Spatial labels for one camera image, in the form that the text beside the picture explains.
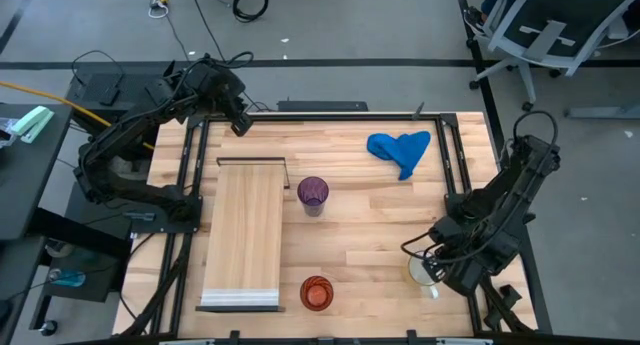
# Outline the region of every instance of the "concrete floor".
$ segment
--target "concrete floor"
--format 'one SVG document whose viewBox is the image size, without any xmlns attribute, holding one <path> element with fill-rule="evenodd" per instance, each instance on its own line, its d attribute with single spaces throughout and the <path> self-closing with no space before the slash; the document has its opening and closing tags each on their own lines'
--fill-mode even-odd
<svg viewBox="0 0 640 345">
<path fill-rule="evenodd" d="M 0 30 L 23 0 L 0 0 Z M 271 0 L 264 18 L 240 24 L 216 0 L 199 0 L 225 56 L 251 50 L 258 59 L 454 59 L 470 60 L 457 0 Z M 482 0 L 469 0 L 479 5 Z M 10 62 L 70 62 L 92 49 L 118 61 L 168 61 L 184 56 L 165 20 L 147 16 L 148 0 L 32 0 L 2 53 Z M 193 58 L 215 48 L 192 0 L 171 0 L 171 19 Z M 485 52 L 485 58 L 494 58 Z M 637 59 L 630 42 L 603 51 L 602 59 Z M 91 56 L 85 61 L 106 61 Z M 480 92 L 467 83 L 472 67 L 246 68 L 237 74 L 255 99 L 275 106 L 295 100 L 364 100 L 371 110 L 484 111 Z M 529 225 L 553 331 L 557 334 L 640 340 L 640 222 L 635 214 L 640 176 L 640 124 L 580 121 L 562 117 L 569 106 L 637 101 L 639 68 L 584 68 L 573 78 L 550 79 L 534 70 L 536 108 L 560 126 L 562 166 L 544 184 Z M 0 79 L 66 93 L 69 70 L 0 70 Z M 490 79 L 500 122 L 509 137 L 526 94 L 517 75 Z M 0 88 L 0 102 L 48 103 Z M 548 136 L 544 119 L 522 132 Z M 86 137 L 70 131 L 60 158 L 73 162 Z M 73 184 L 71 170 L 56 163 L 41 205 L 64 213 Z M 37 290 L 30 294 L 13 344 L 58 344 L 109 334 L 117 299 L 105 304 L 56 299 L 50 317 L 59 334 L 42 338 L 26 329 Z"/>
</svg>

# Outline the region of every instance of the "wooden board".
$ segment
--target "wooden board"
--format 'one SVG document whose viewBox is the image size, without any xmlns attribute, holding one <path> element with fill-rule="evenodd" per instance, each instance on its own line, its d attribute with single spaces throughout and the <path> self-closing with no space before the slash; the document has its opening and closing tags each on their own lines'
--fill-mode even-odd
<svg viewBox="0 0 640 345">
<path fill-rule="evenodd" d="M 278 306 L 284 165 L 224 165 L 200 305 Z"/>
<path fill-rule="evenodd" d="M 491 142 L 482 113 L 459 113 L 465 156 L 474 187 L 484 186 L 497 173 Z M 392 136 L 426 130 L 431 144 L 407 181 L 399 182 L 399 169 L 367 153 L 370 134 Z M 447 143 L 456 163 L 453 139 Z M 161 127 L 149 182 L 156 186 L 175 183 L 180 164 L 184 128 L 172 122 Z M 194 155 L 197 148 L 194 142 Z M 207 259 L 213 200 L 219 168 L 215 159 L 262 152 L 265 148 L 285 156 L 291 190 L 285 190 L 282 229 L 280 302 L 283 313 L 211 314 L 196 312 L 200 303 Z M 454 168 L 457 189 L 462 189 Z M 430 299 L 410 280 L 408 258 L 400 244 L 425 232 L 445 214 L 446 192 L 438 137 L 432 122 L 273 122 L 255 123 L 243 138 L 224 124 L 209 132 L 205 172 L 203 222 L 194 237 L 187 275 L 179 335 L 182 338 L 227 338 L 231 330 L 242 337 L 404 337 L 407 329 L 419 336 L 466 336 L 472 334 L 467 301 L 445 285 L 440 298 Z M 304 214 L 295 189 L 307 176 L 327 181 L 330 194 L 319 218 Z M 416 244 L 416 248 L 428 241 Z M 124 284 L 124 298 L 137 313 L 157 285 L 164 236 L 156 235 L 131 260 Z M 311 312 L 299 299 L 299 288 L 309 276 L 329 279 L 335 296 L 322 312 Z M 519 259 L 494 279 L 499 287 L 511 284 L 522 295 L 514 311 L 535 327 L 527 282 Z M 482 312 L 486 312 L 479 296 Z M 166 304 L 172 303 L 172 295 Z M 165 307 L 163 329 L 171 306 Z M 114 332 L 126 328 L 131 317 L 118 311 Z"/>
</svg>

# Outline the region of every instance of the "wooden tabletop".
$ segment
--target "wooden tabletop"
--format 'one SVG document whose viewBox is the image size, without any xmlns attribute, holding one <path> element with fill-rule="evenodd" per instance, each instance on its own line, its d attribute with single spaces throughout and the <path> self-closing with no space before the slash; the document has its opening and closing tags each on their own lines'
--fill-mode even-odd
<svg viewBox="0 0 640 345">
<path fill-rule="evenodd" d="M 474 188 L 484 186 L 497 173 L 491 142 L 482 113 L 458 113 L 462 143 Z M 413 176 L 398 181 L 392 162 L 366 151 L 373 133 L 399 136 L 429 131 L 432 139 Z M 438 284 L 440 297 L 431 299 L 408 274 L 408 257 L 400 244 L 428 230 L 445 215 L 444 171 L 432 121 L 360 122 L 256 122 L 242 138 L 228 124 L 211 125 L 207 142 L 201 193 L 204 208 L 201 228 L 194 236 L 181 312 L 181 338 L 227 338 L 231 330 L 241 337 L 404 337 L 415 329 L 418 336 L 472 335 L 467 301 Z M 163 125 L 149 175 L 155 186 L 175 184 L 185 128 L 177 122 Z M 455 163 L 453 138 L 446 132 Z M 194 137 L 195 157 L 198 135 Z M 280 269 L 281 313 L 216 314 L 196 312 L 202 294 L 218 157 L 284 156 L 291 189 L 283 204 Z M 308 176 L 323 178 L 330 187 L 324 212 L 308 217 L 295 189 Z M 459 171 L 454 166 L 457 189 Z M 139 313 L 156 289 L 165 236 L 157 234 L 141 247 L 129 263 L 123 297 Z M 416 250 L 429 244 L 416 245 Z M 333 303 L 324 311 L 306 309 L 299 297 L 302 282 L 310 276 L 327 278 L 334 288 Z M 522 263 L 514 260 L 494 285 L 512 285 L 522 295 L 514 311 L 531 327 L 535 316 Z M 486 313 L 478 290 L 481 312 Z M 162 330 L 168 329 L 173 294 L 166 300 Z M 114 333 L 124 330 L 131 316 L 120 306 Z"/>
</svg>

